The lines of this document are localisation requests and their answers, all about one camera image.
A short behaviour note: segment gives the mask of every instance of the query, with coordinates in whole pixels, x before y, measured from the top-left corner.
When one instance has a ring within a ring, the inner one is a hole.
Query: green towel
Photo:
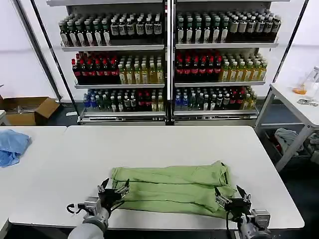
[[[220,161],[204,166],[166,168],[113,168],[113,188],[130,179],[130,191],[122,209],[190,213],[225,218],[215,202],[215,187],[222,195],[233,197],[228,168]]]

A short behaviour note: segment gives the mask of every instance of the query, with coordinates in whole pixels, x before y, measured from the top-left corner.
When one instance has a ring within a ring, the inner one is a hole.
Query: cardboard box
[[[17,112],[18,106],[35,108],[34,112]],[[49,97],[6,98],[0,96],[0,109],[6,111],[6,117],[12,125],[45,125],[59,104]]]

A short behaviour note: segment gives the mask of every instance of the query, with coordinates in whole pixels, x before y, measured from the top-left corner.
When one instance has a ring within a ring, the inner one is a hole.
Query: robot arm
[[[87,215],[83,223],[76,227],[69,235],[68,239],[103,239],[103,234],[108,228],[108,219],[116,208],[124,203],[122,198],[129,192],[129,179],[120,189],[107,189],[109,179],[98,186],[99,197],[89,197],[84,204],[78,204],[79,210],[72,211],[74,204],[67,206],[70,213],[78,214],[85,210]]]
[[[237,223],[241,239],[271,239],[268,225],[270,214],[267,210],[253,209],[251,207],[251,195],[237,186],[237,190],[242,198],[225,198],[215,188],[216,202],[226,211],[226,228],[228,238],[232,238],[228,228],[228,217],[232,215],[231,221]]]

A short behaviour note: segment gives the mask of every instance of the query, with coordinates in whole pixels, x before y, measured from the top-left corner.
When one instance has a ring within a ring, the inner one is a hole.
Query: crumpled cloth
[[[113,188],[130,179],[130,191],[121,209],[161,213],[188,213],[225,218],[215,201],[215,187],[234,197],[229,169],[222,162],[204,166],[165,168],[113,168]]]
[[[278,141],[278,143],[281,146],[282,153],[285,153],[289,146],[293,143],[293,141],[296,139],[298,134],[296,131],[292,131],[285,128],[279,128],[275,132],[275,138]],[[302,144],[297,151],[302,151],[304,149],[304,145]]]
[[[28,147],[29,139],[28,135],[11,129],[0,131],[0,166],[7,167],[19,163],[19,156]]]

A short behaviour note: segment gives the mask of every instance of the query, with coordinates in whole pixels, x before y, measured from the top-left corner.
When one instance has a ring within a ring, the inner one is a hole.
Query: blue cloth
[[[11,129],[0,131],[0,166],[7,167],[19,163],[29,145],[29,136]]]

